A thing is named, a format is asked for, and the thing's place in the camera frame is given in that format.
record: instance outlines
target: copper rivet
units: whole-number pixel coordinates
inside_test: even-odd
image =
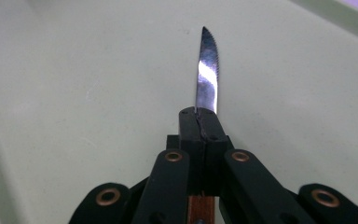
[[[244,152],[234,152],[231,154],[232,159],[236,160],[236,161],[248,161],[249,160],[249,156],[248,154],[244,153]]]
[[[165,155],[167,161],[180,161],[183,158],[182,154],[179,152],[170,152]]]
[[[339,199],[336,196],[334,196],[332,193],[330,193],[324,189],[315,189],[310,194],[312,195],[312,198],[316,202],[318,202],[324,206],[327,206],[327,207],[338,207],[339,206]],[[327,201],[327,200],[321,198],[321,196],[320,196],[321,194],[329,197],[330,201]]]
[[[104,199],[103,196],[106,193],[113,193],[113,197],[111,197],[107,200]],[[116,203],[119,198],[120,198],[120,191],[118,191],[118,189],[103,189],[103,190],[101,190],[101,192],[99,192],[97,194],[95,201],[100,206],[107,206],[107,205]]]

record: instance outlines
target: knife blade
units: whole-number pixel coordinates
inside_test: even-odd
[[[217,113],[217,81],[219,59],[211,32],[202,28],[196,108],[203,107]]]

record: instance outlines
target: gray surface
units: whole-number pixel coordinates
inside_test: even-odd
[[[146,177],[194,104],[201,27],[219,118],[287,188],[358,204],[358,36],[291,1],[0,1],[0,219],[66,223]]]

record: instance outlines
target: white surface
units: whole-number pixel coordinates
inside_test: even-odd
[[[201,27],[219,118],[287,188],[358,204],[358,37],[289,1],[0,1],[0,221],[66,223],[149,175],[194,104]]]

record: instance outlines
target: knife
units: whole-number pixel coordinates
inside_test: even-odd
[[[197,108],[200,107],[217,112],[218,68],[216,42],[211,32],[203,27],[197,78],[196,113]],[[187,224],[214,224],[214,197],[190,196]]]

